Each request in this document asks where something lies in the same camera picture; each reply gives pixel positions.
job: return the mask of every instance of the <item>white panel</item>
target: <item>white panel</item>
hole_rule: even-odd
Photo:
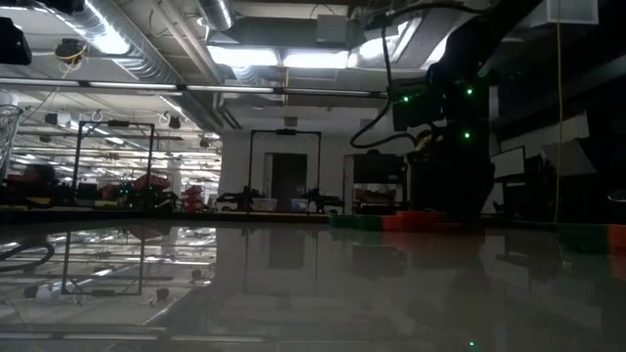
[[[496,183],[493,185],[493,190],[491,191],[491,194],[489,194],[485,205],[482,207],[483,214],[496,213],[496,208],[493,206],[494,201],[498,204],[504,203],[504,189],[501,183]]]
[[[589,137],[587,113],[571,117],[563,122],[563,141]],[[532,157],[542,152],[542,147],[559,141],[559,125],[554,124],[538,130],[524,133],[501,143],[504,151],[518,147],[526,147],[526,157]]]
[[[524,149],[516,148],[493,155],[491,162],[496,166],[496,172],[494,174],[496,178],[509,175],[521,175],[524,173]]]

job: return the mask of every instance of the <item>ceiling beam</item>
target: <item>ceiling beam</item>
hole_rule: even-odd
[[[76,133],[66,133],[66,132],[45,132],[45,131],[18,131],[18,135],[21,136],[48,136],[48,137],[63,137],[63,138],[76,138],[78,135]],[[122,139],[136,139],[136,140],[149,140],[150,136],[144,135],[129,135],[129,134],[114,134],[110,133],[108,135],[89,135],[83,136],[84,138],[122,138]],[[183,137],[180,136],[158,136],[155,135],[155,141],[184,141]]]

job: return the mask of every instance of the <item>red object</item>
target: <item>red object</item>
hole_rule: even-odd
[[[608,225],[608,254],[613,277],[626,280],[626,226]]]
[[[382,216],[382,230],[386,232],[402,231],[402,217],[397,215]]]
[[[398,211],[404,231],[427,231],[434,224],[443,222],[443,214],[434,211]]]
[[[195,212],[202,210],[204,202],[202,201],[202,187],[192,186],[185,190],[185,210]]]
[[[144,175],[133,182],[133,188],[135,190],[143,190],[148,183],[148,175]],[[159,190],[168,188],[171,184],[166,178],[150,175],[150,186],[156,187]]]
[[[185,195],[197,195],[202,193],[202,187],[200,186],[192,186],[185,190]]]

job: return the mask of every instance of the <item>black metal frame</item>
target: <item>black metal frame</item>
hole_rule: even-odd
[[[296,136],[298,134],[308,134],[317,136],[317,181],[316,187],[320,188],[320,167],[322,161],[322,132],[313,132],[313,131],[297,131],[297,130],[289,130],[292,134],[281,134],[281,130],[251,130],[250,131],[250,148],[249,148],[249,156],[247,163],[247,187],[249,190],[252,189],[252,156],[253,156],[253,147],[254,147],[254,135],[257,133],[273,133],[279,136]],[[250,214],[249,207],[246,209],[246,214]],[[306,214],[310,214],[308,206],[306,208]]]
[[[143,293],[143,284],[144,284],[144,259],[146,257],[146,236],[145,236],[145,229],[144,229],[144,233],[142,233],[142,237],[141,237],[141,250],[140,250],[140,256],[139,256],[139,276],[134,279],[134,281],[137,281],[137,291],[135,292],[115,292],[112,290],[91,290],[91,291],[85,291],[83,290],[80,285],[75,281],[76,278],[71,277],[68,273],[67,273],[67,267],[69,266],[69,248],[70,248],[70,244],[71,244],[71,231],[67,231],[67,235],[66,235],[66,253],[65,253],[65,257],[64,257],[64,263],[63,263],[63,278],[61,280],[61,294],[64,295],[91,295],[91,296],[137,296],[137,295],[141,295]],[[70,281],[73,286],[74,286],[74,290],[72,292],[70,292],[69,290],[67,290],[67,281]]]
[[[98,137],[98,138],[107,138],[107,136],[95,136],[92,135],[91,132],[96,129],[98,126],[100,125],[110,125],[110,126],[114,126],[114,127],[128,127],[128,126],[137,126],[137,127],[141,127],[141,126],[148,126],[150,127],[150,146],[148,149],[148,172],[146,174],[146,176],[148,177],[148,182],[146,183],[146,189],[144,190],[144,211],[148,211],[148,200],[149,200],[149,193],[148,190],[150,189],[150,177],[151,177],[151,172],[152,172],[152,168],[153,168],[153,147],[155,144],[155,125],[153,123],[140,123],[140,122],[128,122],[128,121],[80,121],[78,122],[78,138],[76,139],[76,157],[74,158],[74,171],[73,171],[73,175],[72,175],[72,180],[71,180],[71,193],[73,195],[76,195],[76,187],[78,185],[78,163],[80,161],[80,147],[82,145],[82,140],[83,138],[87,138],[87,137]],[[83,136],[82,133],[82,127],[85,125],[91,125],[93,126],[93,128],[91,128],[87,134],[85,134]]]

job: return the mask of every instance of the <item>ceiling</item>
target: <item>ceiling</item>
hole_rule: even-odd
[[[100,21],[110,22],[113,29],[119,28],[119,32],[126,36],[126,41],[131,43],[130,54],[112,55],[100,50],[102,48],[93,37],[83,35],[84,31],[81,34],[80,29],[76,30],[74,21],[80,21],[80,16],[71,18],[41,9],[35,11],[0,8],[0,17],[9,17],[22,28],[33,51],[30,66],[0,66],[0,76],[136,82],[138,78],[131,73],[132,69],[128,69],[128,64],[144,56],[150,57],[151,63],[156,63],[161,70],[168,72],[168,78],[164,82],[242,84],[230,67],[216,64],[206,50],[206,41],[210,45],[219,38],[223,39],[224,35],[230,35],[231,32],[211,33],[205,40],[205,27],[199,21],[201,14],[195,0],[169,1],[173,4],[174,11],[171,9],[168,11],[165,1],[161,5],[152,0],[87,1],[87,4],[91,3],[96,4],[96,7],[101,6],[96,10],[103,14],[115,15],[102,15]],[[465,3],[474,8],[481,8],[487,6],[489,1],[468,0]],[[297,21],[309,25],[315,23],[318,16],[332,14],[346,16],[350,23],[361,25],[360,22],[366,22],[373,14],[388,10],[389,6],[392,5],[386,1],[367,3],[336,0],[327,4],[311,0],[234,1],[237,20],[233,28],[244,19],[251,23],[270,20]],[[393,6],[404,7],[406,4],[398,3]],[[177,23],[177,18],[182,18],[184,24]],[[427,64],[432,63],[433,58],[436,61],[437,54],[442,54],[442,43],[445,43],[447,34],[468,18],[454,11],[432,10],[412,18],[400,19],[395,25],[402,23],[406,25],[398,26],[399,31],[389,34],[396,35],[389,42],[392,44],[392,50],[395,51],[400,47],[399,43],[402,41],[406,44],[402,50],[398,49],[392,63],[394,78],[423,76]],[[367,42],[371,33],[365,33],[358,28],[357,26],[361,41],[345,43],[352,48],[350,54],[356,55],[357,58],[356,64],[353,63],[350,67],[254,66],[254,74],[258,75],[263,85],[384,91],[386,79],[381,55],[367,57],[363,55],[361,44]],[[272,40],[272,37],[264,38],[263,34],[258,33],[258,37],[262,40]],[[66,66],[56,58],[54,49],[64,38],[76,38],[90,44],[79,66]],[[374,41],[369,43],[370,46],[377,44],[376,37]],[[201,48],[203,53],[194,51],[195,47]],[[156,152],[210,153],[215,159],[220,158],[221,145],[219,140],[212,138],[213,133],[219,135],[234,129],[247,130],[268,126],[280,128],[284,126],[283,117],[288,115],[298,117],[297,128],[302,130],[351,134],[359,128],[363,119],[373,118],[384,103],[379,99],[225,94],[223,107],[236,120],[233,121],[215,108],[221,104],[222,97],[205,92],[185,93],[185,99],[192,101],[192,109],[189,109],[187,101],[180,97],[163,97],[150,91],[98,90],[81,87],[62,87],[51,91],[41,87],[11,85],[0,85],[0,89],[5,94],[10,93],[14,102],[25,109],[24,114],[28,116],[15,142],[19,147],[50,148],[59,151],[75,148],[76,139],[63,135],[75,133],[71,126],[55,126],[44,121],[46,113],[70,112],[74,121],[92,120],[95,116],[96,119],[101,117],[103,121],[124,119],[153,123],[158,131],[158,137],[161,138],[155,144]],[[174,130],[167,126],[168,117],[165,117],[167,115],[181,115],[180,129]],[[40,135],[46,133],[53,136],[52,141],[40,142]],[[132,142],[136,145],[126,143],[124,146],[113,146],[114,149],[129,153],[144,152],[148,140],[141,132],[127,131],[123,134],[135,135],[136,138],[132,139]],[[200,140],[206,136],[211,137],[211,145],[209,148],[201,148]],[[85,140],[83,148],[106,151],[112,146],[107,145],[104,138],[92,138]],[[107,153],[94,152],[94,157],[100,157],[104,161]],[[192,162],[190,156],[187,155],[185,158]],[[71,167],[73,163],[70,156],[57,161],[67,167]],[[218,172],[218,169],[219,167],[211,166],[211,170]],[[193,176],[187,175],[191,181],[198,180]]]

